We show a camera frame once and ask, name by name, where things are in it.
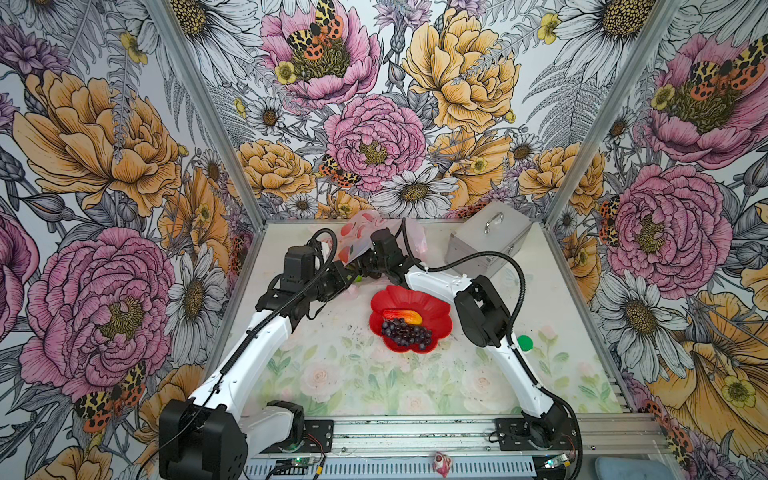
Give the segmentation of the pink plastic bag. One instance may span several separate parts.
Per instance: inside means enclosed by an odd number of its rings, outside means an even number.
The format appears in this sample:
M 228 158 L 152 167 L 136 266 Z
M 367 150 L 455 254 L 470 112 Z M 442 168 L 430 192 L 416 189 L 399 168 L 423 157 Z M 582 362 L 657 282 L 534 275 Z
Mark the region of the pink plastic bag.
M 426 252 L 426 233 L 416 220 L 387 220 L 364 210 L 341 228 L 332 267 L 346 276 L 347 283 L 386 278 L 408 288 L 406 274 L 417 270 Z

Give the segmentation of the dark purple grapes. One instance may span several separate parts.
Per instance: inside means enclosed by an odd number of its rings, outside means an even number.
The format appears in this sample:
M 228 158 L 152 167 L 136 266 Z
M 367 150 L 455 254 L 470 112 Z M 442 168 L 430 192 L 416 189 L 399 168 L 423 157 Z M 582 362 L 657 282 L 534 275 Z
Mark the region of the dark purple grapes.
M 385 320 L 382 323 L 382 334 L 398 347 L 413 347 L 417 351 L 426 351 L 433 343 L 431 330 L 421 325 L 409 324 L 403 318 Z

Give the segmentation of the red flower-shaped plate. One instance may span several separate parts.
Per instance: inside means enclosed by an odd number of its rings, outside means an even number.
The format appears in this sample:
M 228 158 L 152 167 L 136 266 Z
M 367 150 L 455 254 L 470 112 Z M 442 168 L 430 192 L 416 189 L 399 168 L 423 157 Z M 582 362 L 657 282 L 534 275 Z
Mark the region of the red flower-shaped plate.
M 445 301 L 422 292 L 408 290 L 399 286 L 387 286 L 384 290 L 377 292 L 373 296 L 373 299 L 370 302 L 370 307 L 370 330 L 382 339 L 384 345 L 389 350 L 396 353 L 430 353 L 438 346 L 441 340 L 449 337 L 453 330 L 451 306 Z M 417 311 L 423 318 L 421 326 L 432 331 L 432 345 L 426 351 L 417 351 L 413 347 L 398 347 L 392 340 L 385 338 L 382 334 L 382 323 L 385 319 L 382 317 L 381 313 L 386 309 Z

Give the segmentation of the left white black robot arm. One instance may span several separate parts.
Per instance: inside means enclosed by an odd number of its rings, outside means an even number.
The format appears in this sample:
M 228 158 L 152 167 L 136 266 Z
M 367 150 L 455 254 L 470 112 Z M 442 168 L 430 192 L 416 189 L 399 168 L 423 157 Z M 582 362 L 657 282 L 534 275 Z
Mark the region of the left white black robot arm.
M 246 332 L 216 371 L 187 400 L 169 402 L 159 420 L 162 479 L 239 479 L 251 456 L 278 450 L 320 451 L 302 406 L 275 400 L 247 416 L 255 383 L 313 302 L 327 303 L 357 272 L 335 261 L 292 282 L 276 277 L 256 305 Z

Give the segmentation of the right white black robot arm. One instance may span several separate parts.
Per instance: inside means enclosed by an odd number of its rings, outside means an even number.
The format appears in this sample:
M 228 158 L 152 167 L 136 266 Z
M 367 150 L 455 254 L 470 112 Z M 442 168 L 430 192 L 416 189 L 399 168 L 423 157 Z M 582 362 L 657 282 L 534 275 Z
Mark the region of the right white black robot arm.
M 458 275 L 457 267 L 476 258 L 492 256 L 506 262 L 517 274 L 518 296 L 508 308 L 489 277 Z M 464 336 L 476 347 L 489 351 L 512 386 L 526 422 L 527 440 L 536 448 L 551 449 L 568 435 L 581 443 L 576 414 L 567 401 L 548 390 L 533 372 L 514 334 L 526 296 L 522 267 L 510 255 L 481 251 L 438 267 L 402 254 L 382 255 L 368 251 L 352 262 L 362 277 L 385 276 L 397 286 L 431 295 L 454 306 Z

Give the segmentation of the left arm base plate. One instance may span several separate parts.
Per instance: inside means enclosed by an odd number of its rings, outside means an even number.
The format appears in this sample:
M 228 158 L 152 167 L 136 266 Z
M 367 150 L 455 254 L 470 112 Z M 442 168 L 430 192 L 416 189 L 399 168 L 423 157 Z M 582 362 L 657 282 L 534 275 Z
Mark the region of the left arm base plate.
M 333 445 L 333 420 L 297 420 L 287 439 L 287 452 L 330 453 Z

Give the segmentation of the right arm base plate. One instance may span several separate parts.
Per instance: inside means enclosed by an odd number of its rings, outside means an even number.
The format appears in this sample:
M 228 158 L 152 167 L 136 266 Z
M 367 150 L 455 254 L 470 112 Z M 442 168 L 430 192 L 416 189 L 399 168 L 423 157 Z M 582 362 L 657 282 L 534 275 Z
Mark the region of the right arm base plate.
M 502 451 L 569 451 L 575 452 L 582 442 L 570 420 L 554 432 L 533 426 L 522 417 L 501 417 L 494 420 L 494 430 L 488 435 Z

